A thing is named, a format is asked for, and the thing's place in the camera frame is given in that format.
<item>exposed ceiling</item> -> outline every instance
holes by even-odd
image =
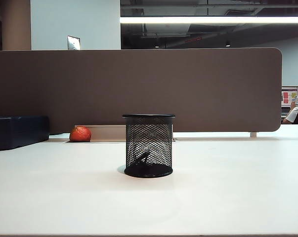
[[[298,16],[298,0],[121,0],[121,16]],[[122,24],[122,49],[245,47],[298,37],[298,25]]]

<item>fluorescent light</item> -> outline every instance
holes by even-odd
[[[214,24],[214,23],[291,23],[298,24],[298,17],[292,16],[175,16],[175,17],[120,17],[121,24]]]

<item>dark blue case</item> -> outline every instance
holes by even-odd
[[[47,116],[0,116],[0,151],[49,139]]]

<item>mesh pencil holder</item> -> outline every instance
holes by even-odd
[[[169,175],[172,170],[174,115],[123,115],[126,119],[125,174],[139,178]]]

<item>monitor screen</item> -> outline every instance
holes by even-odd
[[[282,107],[290,107],[292,98],[298,95],[298,86],[282,86]]]

